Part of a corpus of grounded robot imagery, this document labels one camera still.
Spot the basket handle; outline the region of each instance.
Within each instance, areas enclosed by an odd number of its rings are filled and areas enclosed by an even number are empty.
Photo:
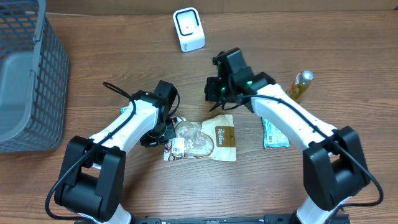
[[[35,35],[33,36],[33,42],[35,43],[42,40],[45,12],[47,7],[45,0],[37,0],[37,2],[39,3],[39,15],[37,16]]]

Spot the barcode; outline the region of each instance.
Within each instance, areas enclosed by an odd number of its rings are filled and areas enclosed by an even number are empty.
[[[178,147],[173,147],[173,153],[181,153],[181,149]]]

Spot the teal package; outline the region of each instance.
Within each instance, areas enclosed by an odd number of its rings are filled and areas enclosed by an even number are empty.
[[[264,147],[289,147],[290,143],[287,137],[277,129],[271,122],[262,118],[264,126]]]

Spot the wooden surface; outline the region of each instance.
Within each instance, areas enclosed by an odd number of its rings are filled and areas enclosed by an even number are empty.
[[[84,15],[393,10],[398,0],[47,0],[47,11]]]
[[[353,223],[398,223],[398,12],[297,12],[201,16],[206,46],[182,54],[171,16],[51,18],[71,60],[65,142],[57,150],[0,154],[0,223],[55,223],[44,211],[65,146],[89,137],[120,114],[127,101],[106,89],[151,91],[159,80],[181,94],[177,115],[204,121],[211,58],[241,47],[255,72],[267,72],[287,88],[298,72],[315,79],[302,103],[338,128],[359,132],[368,167],[386,199],[375,208],[349,208]],[[306,197],[302,157],[288,149],[264,149],[260,118],[231,111],[236,162],[163,161],[163,147],[136,146],[128,155],[122,205],[136,217],[252,217],[291,213]],[[377,199],[373,185],[352,201]],[[52,203],[52,210],[69,214]]]

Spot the brown wall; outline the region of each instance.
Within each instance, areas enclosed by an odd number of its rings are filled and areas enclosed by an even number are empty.
[[[199,13],[393,10],[398,0],[47,0],[47,12],[120,15],[172,14],[193,6]]]

